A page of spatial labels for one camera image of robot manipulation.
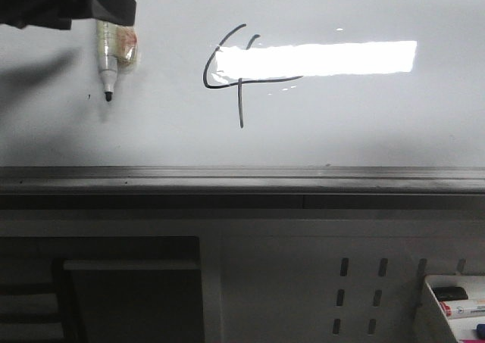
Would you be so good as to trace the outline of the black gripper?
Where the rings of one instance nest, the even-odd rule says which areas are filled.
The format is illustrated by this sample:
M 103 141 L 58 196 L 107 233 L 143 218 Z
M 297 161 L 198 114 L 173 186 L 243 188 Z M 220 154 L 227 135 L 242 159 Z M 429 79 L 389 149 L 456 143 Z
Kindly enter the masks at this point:
M 87 17 L 131 27 L 136 0 L 1 0 L 1 24 L 24 29 L 70 30 L 72 20 L 87 5 Z

